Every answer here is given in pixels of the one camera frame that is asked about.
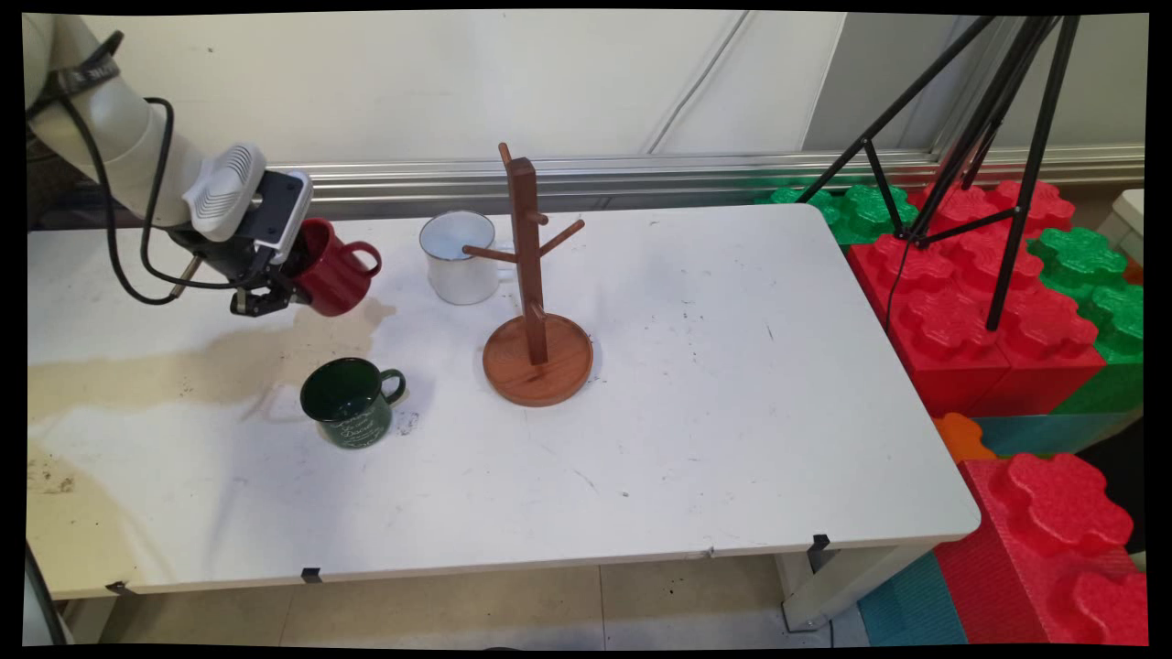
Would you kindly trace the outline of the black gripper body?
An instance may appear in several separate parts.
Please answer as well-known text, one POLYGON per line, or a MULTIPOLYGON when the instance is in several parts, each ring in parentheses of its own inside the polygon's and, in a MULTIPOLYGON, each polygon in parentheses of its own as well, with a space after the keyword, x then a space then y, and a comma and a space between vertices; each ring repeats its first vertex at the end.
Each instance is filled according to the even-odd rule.
POLYGON ((209 265, 218 274, 225 276, 225 284, 176 284, 171 295, 180 295, 185 288, 268 288, 268 295, 287 295, 288 285, 281 283, 281 276, 275 276, 277 251, 267 245, 258 246, 251 237, 234 236, 229 242, 210 242, 193 227, 184 225, 168 229, 168 238, 178 243, 202 259, 202 265, 209 265))

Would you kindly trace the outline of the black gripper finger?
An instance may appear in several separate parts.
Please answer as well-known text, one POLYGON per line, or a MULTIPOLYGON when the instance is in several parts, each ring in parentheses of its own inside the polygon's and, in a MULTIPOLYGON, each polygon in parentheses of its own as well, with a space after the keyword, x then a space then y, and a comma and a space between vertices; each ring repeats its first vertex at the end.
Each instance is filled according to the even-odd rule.
POLYGON ((309 293, 287 276, 259 276, 236 288, 229 311, 259 318, 288 308, 289 304, 308 306, 309 293))

